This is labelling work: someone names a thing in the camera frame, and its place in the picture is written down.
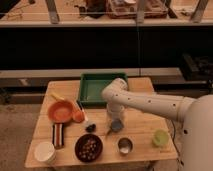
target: red bowl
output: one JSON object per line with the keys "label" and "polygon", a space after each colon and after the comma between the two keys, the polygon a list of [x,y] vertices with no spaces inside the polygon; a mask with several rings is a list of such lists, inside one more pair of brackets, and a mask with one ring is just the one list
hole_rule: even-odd
{"label": "red bowl", "polygon": [[103,150],[101,139],[94,134],[81,136],[75,144],[75,155],[82,162],[92,162],[96,160]]}

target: white bowl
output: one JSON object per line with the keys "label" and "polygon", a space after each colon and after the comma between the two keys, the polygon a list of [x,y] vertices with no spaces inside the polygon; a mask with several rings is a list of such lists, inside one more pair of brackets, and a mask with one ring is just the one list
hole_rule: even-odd
{"label": "white bowl", "polygon": [[37,161],[50,164],[55,159],[55,148],[51,142],[39,143],[34,151],[34,157]]}

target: table top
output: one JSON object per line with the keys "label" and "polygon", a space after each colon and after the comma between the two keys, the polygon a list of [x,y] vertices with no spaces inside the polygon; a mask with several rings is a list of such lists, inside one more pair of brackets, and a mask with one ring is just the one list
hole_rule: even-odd
{"label": "table top", "polygon": [[[129,89],[134,92],[154,92],[149,78],[129,78]],[[68,100],[76,100],[79,91],[79,80],[52,81],[48,88],[41,107],[40,115],[35,127],[34,135],[28,150],[25,167],[48,167],[34,158],[36,145],[43,141],[52,140],[52,123],[47,117],[48,107],[55,102],[51,96],[52,92]],[[113,164],[136,161],[153,161],[177,158],[177,153],[171,137],[169,143],[163,148],[154,147],[152,137],[157,129],[168,131],[164,118],[143,113],[142,111],[126,108],[124,112],[124,129],[119,133],[111,133],[106,137],[108,131],[107,115],[105,108],[85,108],[88,118],[96,123],[97,129],[94,134],[98,135],[103,142],[103,151],[98,159],[90,164]],[[64,143],[62,149],[56,150],[56,159],[51,164],[57,166],[85,165],[75,156],[74,148],[78,138],[86,134],[82,123],[71,122],[65,126]],[[128,137],[133,141],[133,150],[122,156],[118,152],[117,142],[121,137]]]}

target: floor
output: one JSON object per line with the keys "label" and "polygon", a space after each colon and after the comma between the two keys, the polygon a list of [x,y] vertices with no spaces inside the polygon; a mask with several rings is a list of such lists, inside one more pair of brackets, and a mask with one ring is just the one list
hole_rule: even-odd
{"label": "floor", "polygon": [[[24,167],[25,157],[33,135],[33,130],[38,119],[41,104],[8,104],[0,105],[0,170],[1,171],[45,171],[47,169],[26,169]],[[176,125],[176,144],[180,148],[181,125]],[[170,121],[168,126],[173,133]],[[141,163],[103,166],[102,171],[139,171]],[[72,167],[66,170],[72,171],[97,171],[93,167]],[[160,161],[156,164],[154,171],[177,171],[176,160]]]}

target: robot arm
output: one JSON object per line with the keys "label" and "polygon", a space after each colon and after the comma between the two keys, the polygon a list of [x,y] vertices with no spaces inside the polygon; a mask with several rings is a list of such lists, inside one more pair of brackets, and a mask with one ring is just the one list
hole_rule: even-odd
{"label": "robot arm", "polygon": [[122,79],[115,79],[102,91],[107,114],[113,119],[130,106],[183,122],[180,171],[213,170],[213,95],[198,99],[127,91]]}
{"label": "robot arm", "polygon": [[102,97],[108,102],[107,110],[111,116],[120,113],[124,105],[179,122],[184,121],[186,111],[195,101],[183,96],[129,92],[126,82],[120,78],[103,90]]}

